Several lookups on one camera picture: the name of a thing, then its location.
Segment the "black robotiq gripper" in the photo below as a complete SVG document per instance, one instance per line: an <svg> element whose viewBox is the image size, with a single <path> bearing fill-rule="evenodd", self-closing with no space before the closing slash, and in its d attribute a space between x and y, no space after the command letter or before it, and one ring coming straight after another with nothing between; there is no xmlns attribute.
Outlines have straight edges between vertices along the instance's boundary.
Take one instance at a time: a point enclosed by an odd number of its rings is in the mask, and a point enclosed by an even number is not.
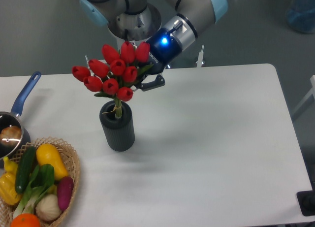
<svg viewBox="0 0 315 227"><path fill-rule="evenodd" d="M173 32L176 32L174 28L171 30L161 28L146 41L150 46L149 63L153 66L145 74L156 75L156 77L151 82L141 81L136 84L134 91L141 90L145 92L165 85L165 79L160 73L183 50L181 43L174 36Z"/></svg>

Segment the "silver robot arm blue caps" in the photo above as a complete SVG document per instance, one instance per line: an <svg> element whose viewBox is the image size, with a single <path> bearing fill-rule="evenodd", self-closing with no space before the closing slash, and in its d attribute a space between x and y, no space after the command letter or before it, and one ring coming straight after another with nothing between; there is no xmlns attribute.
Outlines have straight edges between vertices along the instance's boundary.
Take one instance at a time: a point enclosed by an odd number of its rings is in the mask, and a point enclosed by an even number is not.
<svg viewBox="0 0 315 227"><path fill-rule="evenodd" d="M227 0L165 0L176 15L163 25L158 9L147 0L80 0L88 18L107 26L117 45L128 40L150 45L151 69L140 75L134 89L142 91L165 84L163 70L192 45L228 10Z"/></svg>

